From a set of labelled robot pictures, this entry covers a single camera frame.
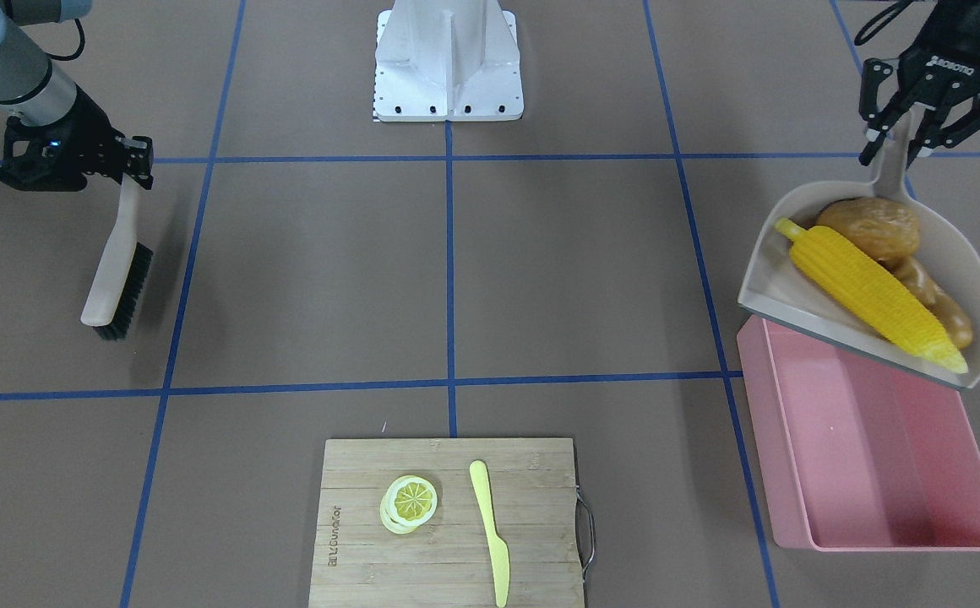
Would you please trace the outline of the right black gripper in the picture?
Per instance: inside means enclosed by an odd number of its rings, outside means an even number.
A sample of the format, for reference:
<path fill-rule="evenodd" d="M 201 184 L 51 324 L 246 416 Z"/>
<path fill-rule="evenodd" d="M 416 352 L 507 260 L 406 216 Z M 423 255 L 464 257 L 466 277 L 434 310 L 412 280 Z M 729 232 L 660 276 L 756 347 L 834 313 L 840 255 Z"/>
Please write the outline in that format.
<path fill-rule="evenodd" d="M 150 190 L 154 158 L 153 139 L 127 138 L 77 88 L 68 114 L 47 126 L 26 126 L 22 118 L 8 117 L 0 182 L 24 192 L 80 192 L 88 176 L 100 174 L 116 183 L 127 176 Z"/>

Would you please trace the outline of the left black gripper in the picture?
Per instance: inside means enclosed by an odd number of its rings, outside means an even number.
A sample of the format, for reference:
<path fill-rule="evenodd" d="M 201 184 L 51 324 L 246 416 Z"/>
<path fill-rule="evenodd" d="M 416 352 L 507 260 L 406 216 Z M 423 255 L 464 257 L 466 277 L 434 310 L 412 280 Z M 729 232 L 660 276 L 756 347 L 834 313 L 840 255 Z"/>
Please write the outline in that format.
<path fill-rule="evenodd" d="M 980 130 L 980 37 L 950 27 L 923 31 L 895 59 L 863 63 L 858 114 L 866 122 L 866 143 L 858 155 L 871 165 L 883 138 L 914 106 L 925 109 L 906 161 L 954 149 Z"/>

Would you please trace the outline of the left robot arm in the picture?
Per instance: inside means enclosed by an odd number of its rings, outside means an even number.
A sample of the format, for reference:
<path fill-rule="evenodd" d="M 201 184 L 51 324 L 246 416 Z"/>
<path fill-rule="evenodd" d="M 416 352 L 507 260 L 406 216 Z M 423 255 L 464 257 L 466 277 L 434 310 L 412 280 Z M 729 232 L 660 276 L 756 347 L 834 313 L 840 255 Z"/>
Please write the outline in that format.
<path fill-rule="evenodd" d="M 954 149 L 980 131 L 980 1 L 938 1 L 911 45 L 893 59 L 863 62 L 858 115 L 871 165 L 883 138 L 914 106 L 924 110 L 907 163 Z"/>

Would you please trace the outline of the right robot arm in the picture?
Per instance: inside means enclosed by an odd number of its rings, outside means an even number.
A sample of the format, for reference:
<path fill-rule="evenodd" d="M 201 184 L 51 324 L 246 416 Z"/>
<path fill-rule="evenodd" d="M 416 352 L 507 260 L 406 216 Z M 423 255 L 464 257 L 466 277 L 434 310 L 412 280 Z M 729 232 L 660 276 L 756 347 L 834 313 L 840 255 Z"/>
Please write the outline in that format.
<path fill-rule="evenodd" d="M 24 192 L 79 192 L 89 176 L 153 188 L 153 141 L 127 136 L 28 24 L 79 23 L 90 1 L 0 1 L 0 107 L 8 112 L 0 181 Z"/>

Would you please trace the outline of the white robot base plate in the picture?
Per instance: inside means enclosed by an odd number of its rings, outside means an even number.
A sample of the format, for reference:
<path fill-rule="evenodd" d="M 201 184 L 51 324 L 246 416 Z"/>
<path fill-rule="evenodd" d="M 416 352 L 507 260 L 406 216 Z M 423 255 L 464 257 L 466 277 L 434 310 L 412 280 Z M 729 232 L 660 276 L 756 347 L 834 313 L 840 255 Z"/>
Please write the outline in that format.
<path fill-rule="evenodd" d="M 525 114 L 517 20 L 498 1 L 396 1 L 378 13 L 375 42 L 374 120 Z"/>

